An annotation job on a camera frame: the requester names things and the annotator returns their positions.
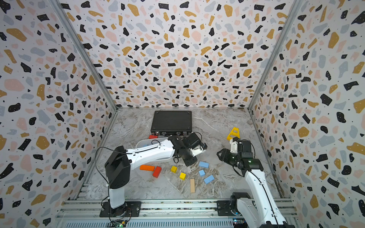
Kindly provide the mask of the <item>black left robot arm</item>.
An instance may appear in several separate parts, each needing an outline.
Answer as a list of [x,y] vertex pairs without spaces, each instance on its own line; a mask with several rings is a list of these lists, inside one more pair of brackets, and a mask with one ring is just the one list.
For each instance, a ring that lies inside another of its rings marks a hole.
[[102,203],[101,217],[122,217],[131,213],[137,217],[137,207],[140,202],[127,203],[125,201],[125,186],[130,181],[130,173],[150,162],[164,162],[171,158],[181,158],[185,166],[189,167],[197,162],[197,156],[207,150],[207,144],[192,133],[188,136],[169,136],[145,147],[125,149],[119,146],[112,150],[112,154],[105,163],[108,188],[107,201]]

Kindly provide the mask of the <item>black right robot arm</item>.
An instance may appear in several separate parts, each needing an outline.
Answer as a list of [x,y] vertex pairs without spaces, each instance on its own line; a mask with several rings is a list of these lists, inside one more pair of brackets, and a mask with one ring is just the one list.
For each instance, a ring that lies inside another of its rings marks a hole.
[[253,144],[234,137],[230,139],[230,145],[230,149],[220,150],[217,156],[245,179],[252,196],[246,192],[234,192],[230,201],[218,206],[217,211],[229,209],[233,215],[243,216],[243,228],[293,228],[294,225],[286,221],[274,200],[261,161],[255,158]]

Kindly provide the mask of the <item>white plastic tub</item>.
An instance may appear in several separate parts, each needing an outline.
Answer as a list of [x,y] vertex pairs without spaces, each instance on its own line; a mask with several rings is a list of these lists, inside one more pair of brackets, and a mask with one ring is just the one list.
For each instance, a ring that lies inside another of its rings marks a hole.
[[137,143],[136,149],[137,148],[143,148],[143,147],[146,147],[146,146],[150,146],[150,145],[153,145],[153,144],[160,145],[160,142],[157,139],[145,139],[145,140],[141,140],[141,141],[139,141]]

